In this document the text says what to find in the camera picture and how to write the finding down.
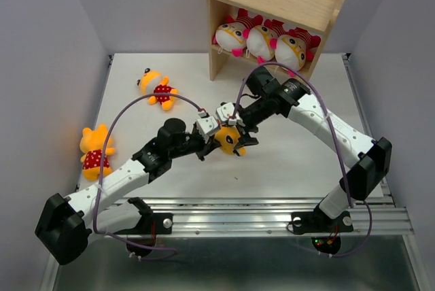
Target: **gray floor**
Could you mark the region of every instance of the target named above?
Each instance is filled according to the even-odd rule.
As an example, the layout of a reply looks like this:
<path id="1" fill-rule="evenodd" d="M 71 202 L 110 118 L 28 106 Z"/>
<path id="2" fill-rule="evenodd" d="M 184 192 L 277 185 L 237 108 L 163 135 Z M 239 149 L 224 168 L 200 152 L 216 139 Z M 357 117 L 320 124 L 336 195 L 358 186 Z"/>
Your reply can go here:
<path id="1" fill-rule="evenodd" d="M 341 251 L 360 241 L 343 238 Z M 359 254 L 331 259 L 294 245 L 310 247 L 309 238 L 161 242 L 181 254 L 166 262 L 137 262 L 119 241 L 95 243 L 59 269 L 54 290 L 418 290 L 399 236 L 371 237 Z"/>

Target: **white table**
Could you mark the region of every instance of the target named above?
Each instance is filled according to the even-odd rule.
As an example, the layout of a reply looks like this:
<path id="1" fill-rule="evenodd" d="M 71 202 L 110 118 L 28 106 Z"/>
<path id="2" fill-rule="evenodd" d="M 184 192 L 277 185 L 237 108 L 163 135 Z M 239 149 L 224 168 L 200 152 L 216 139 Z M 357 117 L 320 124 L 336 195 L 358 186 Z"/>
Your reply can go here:
<path id="1" fill-rule="evenodd" d="M 136 81 L 146 67 L 170 78 L 170 85 L 209 112 L 222 101 L 235 101 L 241 80 L 254 65 L 227 62 L 214 82 L 209 80 L 208 54 L 115 54 L 97 125 L 111 124 L 116 114 L 141 96 Z M 279 80 L 287 79 L 281 73 Z M 362 122 L 340 54 L 322 54 L 311 79 L 326 106 L 362 131 Z M 252 100 L 245 98 L 243 105 Z M 168 118 L 181 118 L 191 131 L 196 110 L 183 101 L 165 112 L 144 100 L 128 110 L 114 130 L 116 154 L 109 157 L 114 169 L 155 137 Z M 322 198 L 341 178 L 336 155 L 301 126 L 273 116 L 259 125 L 259 145 L 248 147 L 237 158 L 215 150 L 204 162 L 195 155 L 173 161 L 171 170 L 155 182 L 132 192 L 145 198 Z M 83 177 L 80 188 L 89 186 Z M 382 197 L 378 186 L 370 197 Z"/>

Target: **gray wall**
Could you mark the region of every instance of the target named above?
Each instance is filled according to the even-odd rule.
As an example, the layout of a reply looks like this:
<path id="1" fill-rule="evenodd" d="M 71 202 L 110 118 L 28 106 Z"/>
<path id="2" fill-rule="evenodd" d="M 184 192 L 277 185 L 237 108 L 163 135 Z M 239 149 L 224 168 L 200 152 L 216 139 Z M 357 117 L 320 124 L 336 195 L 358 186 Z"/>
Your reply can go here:
<path id="1" fill-rule="evenodd" d="M 45 200 L 72 192 L 107 55 L 79 0 L 0 0 L 0 289 L 38 290 Z"/>
<path id="2" fill-rule="evenodd" d="M 388 182 L 408 207 L 435 276 L 435 9 L 430 0 L 383 0 L 351 65 L 375 137 L 393 143 Z"/>
<path id="3" fill-rule="evenodd" d="M 110 52 L 206 52 L 205 0 L 80 0 Z M 327 52 L 351 52 L 381 0 L 347 0 Z"/>

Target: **plush toy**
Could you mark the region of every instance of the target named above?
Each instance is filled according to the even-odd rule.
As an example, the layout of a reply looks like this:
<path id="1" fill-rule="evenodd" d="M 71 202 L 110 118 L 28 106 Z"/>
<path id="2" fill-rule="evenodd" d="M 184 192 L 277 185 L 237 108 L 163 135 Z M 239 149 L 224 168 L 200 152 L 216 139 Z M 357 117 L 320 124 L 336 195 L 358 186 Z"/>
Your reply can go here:
<path id="1" fill-rule="evenodd" d="M 100 124 L 94 131 L 91 128 L 83 129 L 83 137 L 80 141 L 80 150 L 84 155 L 80 158 L 83 163 L 83 176 L 89 181 L 95 181 L 100 174 L 100 164 L 104 161 L 103 176 L 109 175 L 112 170 L 107 160 L 107 155 L 115 153 L 115 148 L 110 147 L 113 140 L 110 137 L 107 142 L 104 158 L 101 157 L 101 150 L 107 136 L 107 127 L 105 124 Z"/>
<path id="2" fill-rule="evenodd" d="M 275 51 L 271 48 L 271 40 L 283 34 L 283 22 L 269 19 L 264 21 L 264 26 L 258 25 L 243 31 L 247 49 L 257 58 L 258 64 L 272 60 Z"/>
<path id="3" fill-rule="evenodd" d="M 231 52 L 234 56 L 241 56 L 246 47 L 246 39 L 243 36 L 245 29 L 252 29 L 263 22 L 263 17 L 257 15 L 250 18 L 247 10 L 239 9 L 237 18 L 234 20 L 228 16 L 226 23 L 219 26 L 213 36 L 213 43 L 218 44 L 225 51 Z"/>
<path id="4" fill-rule="evenodd" d="M 277 62 L 287 65 L 294 71 L 302 69 L 305 61 L 313 60 L 314 54 L 310 49 L 318 47 L 319 44 L 319 36 L 312 36 L 302 28 L 290 29 L 287 35 L 271 40 Z"/>
<path id="5" fill-rule="evenodd" d="M 240 138 L 240 133 L 235 126 L 221 126 L 214 138 L 220 143 L 220 149 L 225 154 L 236 154 L 237 156 L 243 156 L 246 154 L 245 148 L 243 147 L 234 150 L 234 147 L 237 145 Z"/>
<path id="6" fill-rule="evenodd" d="M 151 70 L 150 68 L 145 69 L 141 79 L 137 80 L 137 85 L 141 90 L 141 93 L 149 94 L 151 92 L 155 93 L 165 93 L 169 92 L 171 94 L 178 94 L 178 90 L 168 85 L 169 78 L 164 76 L 158 71 Z M 148 103 L 153 105 L 159 102 L 162 108 L 167 111 L 171 109 L 177 98 L 172 96 L 151 96 L 148 99 Z"/>

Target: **red polka dot dress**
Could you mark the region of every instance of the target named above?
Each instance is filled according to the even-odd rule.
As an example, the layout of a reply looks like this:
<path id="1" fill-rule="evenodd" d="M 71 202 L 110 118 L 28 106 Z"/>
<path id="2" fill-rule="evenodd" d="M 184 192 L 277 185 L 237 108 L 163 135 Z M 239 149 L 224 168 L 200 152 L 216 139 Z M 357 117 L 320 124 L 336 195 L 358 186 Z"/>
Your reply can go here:
<path id="1" fill-rule="evenodd" d="M 154 92 L 160 94 L 162 92 L 171 92 L 171 90 L 173 90 L 173 88 L 168 85 L 158 85 L 154 89 Z M 156 98 L 160 104 L 169 101 L 169 96 L 156 96 Z"/>
<path id="2" fill-rule="evenodd" d="M 86 158 L 83 162 L 83 170 L 100 167 L 101 163 L 101 150 L 91 150 L 86 153 Z M 109 167 L 107 156 L 104 155 L 104 167 Z"/>

